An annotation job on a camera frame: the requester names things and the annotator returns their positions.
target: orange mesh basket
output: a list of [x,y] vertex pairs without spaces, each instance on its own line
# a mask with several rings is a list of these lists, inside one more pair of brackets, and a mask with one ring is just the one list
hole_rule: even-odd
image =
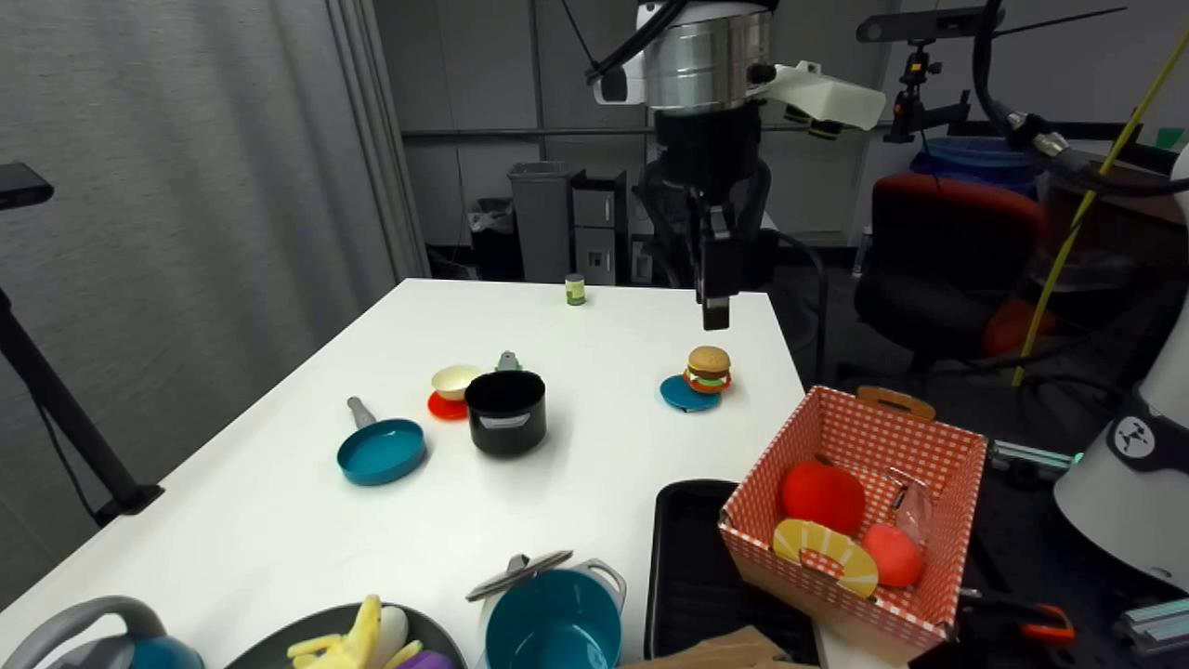
[[[985,449],[985,433],[932,418],[932,405],[908,392],[877,388],[867,397],[861,388],[856,397],[814,387],[723,500],[717,530],[748,583],[810,614],[847,641],[911,660],[954,626]],[[872,597],[857,597],[839,592],[828,568],[814,562],[793,566],[773,553],[773,526],[785,521],[777,504],[780,480],[788,465],[810,455],[828,455],[861,480],[861,530],[888,515],[904,480],[928,492],[927,575],[917,588],[882,588]]]

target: white robot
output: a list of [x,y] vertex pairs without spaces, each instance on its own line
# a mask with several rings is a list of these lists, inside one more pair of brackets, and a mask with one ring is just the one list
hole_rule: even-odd
[[766,216],[771,169],[757,160],[766,100],[819,134],[872,128],[886,92],[771,60],[780,0],[642,0],[637,32],[590,63],[600,103],[647,103],[660,157],[637,196],[654,220],[660,263],[694,282],[701,321],[727,328]]

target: pot handle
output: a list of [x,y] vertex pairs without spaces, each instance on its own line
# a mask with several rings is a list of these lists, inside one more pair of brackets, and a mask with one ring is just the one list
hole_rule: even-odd
[[617,597],[617,610],[626,610],[626,597],[627,597],[627,580],[610,568],[606,562],[590,557],[590,562],[581,562],[577,568],[590,572],[595,580],[610,583],[610,593]]

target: desk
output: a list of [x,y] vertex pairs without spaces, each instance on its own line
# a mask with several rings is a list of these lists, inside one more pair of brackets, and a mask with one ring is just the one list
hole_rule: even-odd
[[[701,341],[731,352],[736,387],[717,413],[683,414],[657,381]],[[496,366],[501,348],[549,387],[549,433],[522,459],[488,459],[463,423],[425,407],[436,366]],[[420,418],[431,459],[395,486],[348,486],[336,465],[348,392]],[[374,592],[436,618],[481,660],[481,604],[463,593],[512,553],[561,547],[627,575],[626,656],[638,656],[654,492],[745,480],[799,397],[761,294],[731,299],[731,329],[701,329],[688,288],[606,284],[569,309],[561,284],[409,277],[175,466],[157,504],[112,521],[13,600],[0,656],[81,597],[133,593],[227,666],[274,626]]]

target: pan handle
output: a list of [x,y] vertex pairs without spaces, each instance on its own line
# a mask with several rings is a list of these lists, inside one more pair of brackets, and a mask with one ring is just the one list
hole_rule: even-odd
[[369,413],[369,405],[362,397],[344,397],[344,407],[357,418],[357,428],[374,423],[374,413]]

